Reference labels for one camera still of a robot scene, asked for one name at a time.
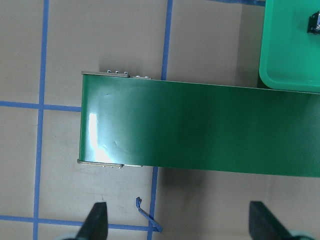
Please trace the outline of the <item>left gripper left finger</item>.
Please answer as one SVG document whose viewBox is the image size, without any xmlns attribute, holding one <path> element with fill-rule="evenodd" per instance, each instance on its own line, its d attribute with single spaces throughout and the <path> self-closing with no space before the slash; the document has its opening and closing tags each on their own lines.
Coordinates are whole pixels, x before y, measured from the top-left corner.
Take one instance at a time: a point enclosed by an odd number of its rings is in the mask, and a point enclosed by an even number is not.
<svg viewBox="0 0 320 240">
<path fill-rule="evenodd" d="M 96 202 L 90 210 L 75 240 L 106 240 L 108 236 L 108 213 L 106 202 Z"/>
</svg>

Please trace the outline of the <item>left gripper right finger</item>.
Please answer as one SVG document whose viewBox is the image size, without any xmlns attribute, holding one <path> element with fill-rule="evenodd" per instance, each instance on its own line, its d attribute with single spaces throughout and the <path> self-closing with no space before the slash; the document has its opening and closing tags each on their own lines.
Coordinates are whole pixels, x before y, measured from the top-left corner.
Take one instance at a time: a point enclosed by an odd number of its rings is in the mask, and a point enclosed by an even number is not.
<svg viewBox="0 0 320 240">
<path fill-rule="evenodd" d="M 299 240 L 261 201 L 249 203 L 249 235 L 252 240 Z"/>
</svg>

